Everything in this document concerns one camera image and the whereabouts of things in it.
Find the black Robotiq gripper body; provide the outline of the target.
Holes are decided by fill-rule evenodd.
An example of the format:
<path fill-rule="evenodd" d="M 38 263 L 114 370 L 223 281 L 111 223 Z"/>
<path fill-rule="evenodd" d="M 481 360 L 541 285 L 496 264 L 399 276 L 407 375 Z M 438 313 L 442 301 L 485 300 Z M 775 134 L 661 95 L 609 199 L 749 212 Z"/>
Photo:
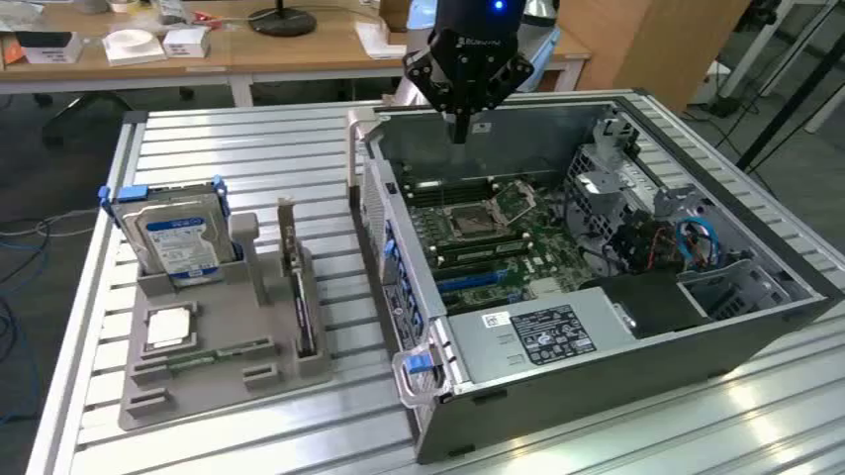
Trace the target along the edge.
<path fill-rule="evenodd" d="M 442 77 L 430 103 L 449 114 L 496 108 L 528 79 L 518 29 L 524 1 L 440 1 L 429 38 Z"/>

